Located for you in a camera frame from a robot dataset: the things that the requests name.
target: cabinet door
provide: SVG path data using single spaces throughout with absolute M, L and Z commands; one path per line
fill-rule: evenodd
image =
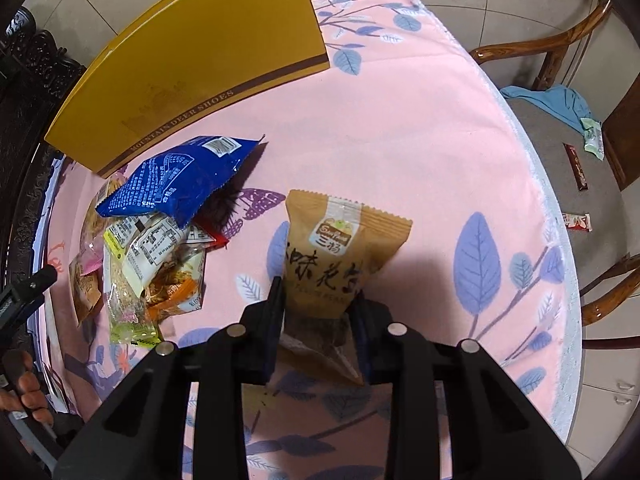
M 640 176 L 640 75 L 602 125 L 607 159 L 625 189 Z
M 599 462 L 624 430 L 637 403 L 638 396 L 582 386 L 568 445 Z
M 628 395 L 640 392 L 640 349 L 587 350 L 584 384 Z

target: blue cloth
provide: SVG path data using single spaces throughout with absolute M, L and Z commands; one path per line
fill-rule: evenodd
M 529 101 L 556 119 L 568 124 L 580 134 L 584 134 L 580 118 L 594 119 L 584 97 L 563 85 L 553 86 L 544 92 L 534 92 L 519 86 L 507 86 L 500 90 L 500 93 L 504 97 L 519 97 Z

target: chair armrest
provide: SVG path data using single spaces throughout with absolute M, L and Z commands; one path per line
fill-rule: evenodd
M 612 339 L 583 339 L 582 348 L 585 350 L 627 350 L 640 348 L 640 336 L 615 337 Z
M 582 326 L 601 320 L 622 304 L 640 285 L 640 267 L 598 300 L 582 306 Z
M 552 84 L 560 65 L 564 59 L 564 54 L 569 46 L 575 41 L 579 41 L 586 35 L 591 34 L 593 29 L 611 11 L 611 0 L 600 0 L 598 6 L 575 27 L 570 28 L 560 34 L 549 38 L 530 41 L 516 41 L 514 43 L 499 43 L 494 45 L 481 46 L 472 50 L 469 54 L 478 64 L 495 59 L 507 59 L 510 57 L 534 56 L 546 52 L 545 62 L 540 69 L 540 73 L 533 85 L 534 90 L 549 88 Z

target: barcode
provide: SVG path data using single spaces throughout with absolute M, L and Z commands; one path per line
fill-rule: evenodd
M 241 148 L 242 145 L 230 137 L 219 137 L 217 139 L 210 140 L 209 142 L 205 142 L 202 147 L 207 148 L 217 156 L 223 156 L 233 153 L 238 148 Z

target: blue snack bag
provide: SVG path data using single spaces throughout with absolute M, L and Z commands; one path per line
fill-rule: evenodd
M 100 216 L 159 211 L 184 228 L 215 190 L 233 177 L 259 140 L 200 136 L 148 158 L 100 202 Z

